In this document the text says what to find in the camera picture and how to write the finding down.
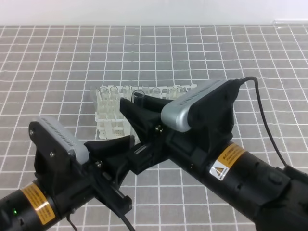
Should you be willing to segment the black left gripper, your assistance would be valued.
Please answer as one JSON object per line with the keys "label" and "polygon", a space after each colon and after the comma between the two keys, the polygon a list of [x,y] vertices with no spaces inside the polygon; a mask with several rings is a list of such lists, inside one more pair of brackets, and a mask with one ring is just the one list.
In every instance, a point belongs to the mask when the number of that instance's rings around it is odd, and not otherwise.
{"label": "black left gripper", "polygon": [[126,175],[140,174],[163,159],[159,135],[145,144],[135,144],[134,136],[88,141],[89,160],[81,165],[38,122],[31,122],[28,132],[36,146],[37,182],[61,217],[96,198],[123,218],[132,209],[131,198],[119,190]]}

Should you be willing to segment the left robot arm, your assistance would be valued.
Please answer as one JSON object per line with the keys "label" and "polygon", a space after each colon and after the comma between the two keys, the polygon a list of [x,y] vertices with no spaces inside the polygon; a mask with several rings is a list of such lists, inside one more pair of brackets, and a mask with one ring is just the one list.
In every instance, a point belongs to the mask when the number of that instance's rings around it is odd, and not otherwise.
{"label": "left robot arm", "polygon": [[120,191],[129,172],[140,174],[163,161],[161,126],[113,140],[78,140],[58,120],[40,116],[29,124],[36,146],[36,179],[0,201],[3,231],[45,231],[91,199],[99,200],[133,230],[126,214],[132,200]]}

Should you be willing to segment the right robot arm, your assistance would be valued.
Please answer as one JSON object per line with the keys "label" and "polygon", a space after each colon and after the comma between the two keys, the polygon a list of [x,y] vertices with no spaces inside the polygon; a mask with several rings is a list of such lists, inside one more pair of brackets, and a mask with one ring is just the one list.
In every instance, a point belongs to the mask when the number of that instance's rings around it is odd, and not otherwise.
{"label": "right robot arm", "polygon": [[139,174],[170,159],[254,222],[258,231],[308,228],[308,176],[272,167],[232,142],[242,79],[207,80],[174,100],[120,100],[140,140],[128,155]]}

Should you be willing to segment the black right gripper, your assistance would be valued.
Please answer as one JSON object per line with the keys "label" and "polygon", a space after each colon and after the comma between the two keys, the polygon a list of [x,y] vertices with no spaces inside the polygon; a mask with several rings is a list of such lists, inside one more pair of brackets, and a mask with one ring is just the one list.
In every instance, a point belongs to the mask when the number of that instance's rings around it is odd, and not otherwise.
{"label": "black right gripper", "polygon": [[[234,126],[233,104],[238,96],[240,79],[227,80],[209,95],[194,103],[188,112],[187,132],[166,127],[165,151],[179,167],[199,178],[203,174],[210,157],[229,143]],[[120,112],[136,132],[140,142],[148,142],[153,128],[154,114],[161,114],[169,99],[145,95],[142,106],[120,99]]]}

